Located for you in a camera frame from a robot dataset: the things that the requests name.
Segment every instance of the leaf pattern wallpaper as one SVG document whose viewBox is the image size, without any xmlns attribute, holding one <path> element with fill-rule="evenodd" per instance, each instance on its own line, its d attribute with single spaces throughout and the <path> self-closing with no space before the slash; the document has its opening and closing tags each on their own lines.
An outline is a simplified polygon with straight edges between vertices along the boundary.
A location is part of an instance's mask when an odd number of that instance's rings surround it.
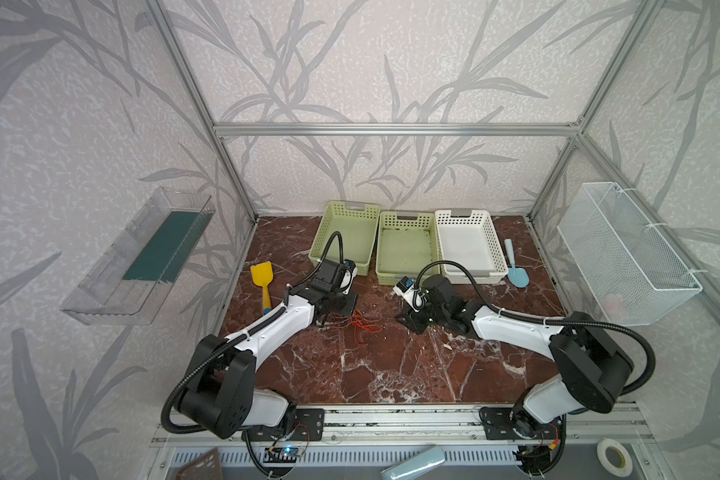
<svg viewBox="0 0 720 480">
<path fill-rule="evenodd" d="M 576 120 L 637 3 L 165 2 L 216 122 L 416 123 Z M 226 139 L 270 214 L 334 199 L 527 213 L 563 142 Z"/>
<path fill-rule="evenodd" d="M 217 208 L 158 317 L 62 313 L 158 186 Z M 139 2 L 0 0 L 0 478 L 132 478 L 250 231 Z"/>
<path fill-rule="evenodd" d="M 664 3 L 588 134 L 720 284 L 720 1 Z M 556 227 L 599 180 L 577 154 L 535 221 L 572 307 L 595 316 Z M 660 362 L 634 399 L 674 475 L 719 480 L 720 327 L 693 299 L 639 331 Z"/>
</svg>

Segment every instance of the yellow spatula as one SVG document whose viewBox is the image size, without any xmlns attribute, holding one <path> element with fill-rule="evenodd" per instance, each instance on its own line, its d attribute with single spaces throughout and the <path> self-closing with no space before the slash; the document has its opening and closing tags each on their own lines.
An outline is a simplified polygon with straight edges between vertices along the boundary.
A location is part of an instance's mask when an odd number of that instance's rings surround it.
<svg viewBox="0 0 720 480">
<path fill-rule="evenodd" d="M 264 313 L 267 313 L 272 309 L 272 301 L 269 299 L 269 289 L 267 288 L 269 282 L 272 281 L 272 264 L 264 262 L 251 266 L 251 276 L 253 283 L 262 288 L 262 308 Z"/>
</svg>

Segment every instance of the light green basket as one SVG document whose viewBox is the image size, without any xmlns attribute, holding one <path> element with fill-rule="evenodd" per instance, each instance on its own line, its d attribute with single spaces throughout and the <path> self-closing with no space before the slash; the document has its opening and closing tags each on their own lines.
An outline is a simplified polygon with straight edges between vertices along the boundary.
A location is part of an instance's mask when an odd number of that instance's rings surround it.
<svg viewBox="0 0 720 480">
<path fill-rule="evenodd" d="M 434 214 L 382 212 L 378 218 L 376 275 L 379 285 L 394 285 L 404 276 L 415 278 L 427 264 L 440 260 Z M 440 273 L 433 266 L 422 278 Z"/>
<path fill-rule="evenodd" d="M 312 264 L 317 265 L 323 249 L 326 248 L 328 237 L 338 231 L 342 234 L 344 242 L 344 259 L 355 262 L 358 275 L 366 276 L 368 266 L 371 264 L 373 245 L 376 241 L 380 209 L 378 205 L 374 204 L 336 200 L 328 202 L 326 214 L 320 221 L 320 227 L 309 251 L 309 259 Z M 333 241 L 326 258 L 338 261 L 338 240 Z"/>
</svg>

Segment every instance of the marble table surface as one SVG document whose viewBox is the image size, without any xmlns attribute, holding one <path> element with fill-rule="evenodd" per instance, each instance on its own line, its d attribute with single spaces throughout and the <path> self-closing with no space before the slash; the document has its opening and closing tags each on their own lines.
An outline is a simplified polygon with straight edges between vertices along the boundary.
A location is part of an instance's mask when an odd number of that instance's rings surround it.
<svg viewBox="0 0 720 480">
<path fill-rule="evenodd" d="M 272 304 L 286 283 L 312 270 L 307 258 L 319 217 L 263 217 L 236 286 L 221 335 L 237 331 L 262 314 L 261 289 L 251 279 L 250 265 L 272 262 Z M 564 314 L 547 270 L 521 216 L 495 216 L 501 244 L 514 243 L 518 266 L 530 284 L 518 289 L 505 278 L 482 290 L 495 305 L 537 315 Z M 403 301 L 389 286 L 376 283 L 374 261 L 368 276 L 358 276 L 352 289 L 357 307 L 378 319 L 380 333 L 310 326 L 294 335 L 259 368 L 256 384 L 294 398 L 298 403 L 514 402 L 535 383 L 557 373 L 551 360 L 495 341 L 458 337 L 440 326 L 415 335 L 393 320 Z M 457 286 L 465 299 L 477 298 L 470 285 Z"/>
</svg>

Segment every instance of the masking tape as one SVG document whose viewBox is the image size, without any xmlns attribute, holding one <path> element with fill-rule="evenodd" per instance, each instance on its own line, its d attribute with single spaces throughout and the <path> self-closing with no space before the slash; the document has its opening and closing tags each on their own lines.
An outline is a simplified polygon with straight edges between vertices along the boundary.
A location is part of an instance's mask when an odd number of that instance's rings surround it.
<svg viewBox="0 0 720 480">
<path fill-rule="evenodd" d="M 606 457 L 605 452 L 609 448 L 612 448 L 621 456 L 621 464 L 619 466 L 615 466 Z M 597 444 L 597 458 L 605 470 L 617 477 L 628 477 L 632 473 L 632 457 L 630 453 L 623 445 L 612 438 L 603 438 L 600 440 L 600 443 Z"/>
</svg>

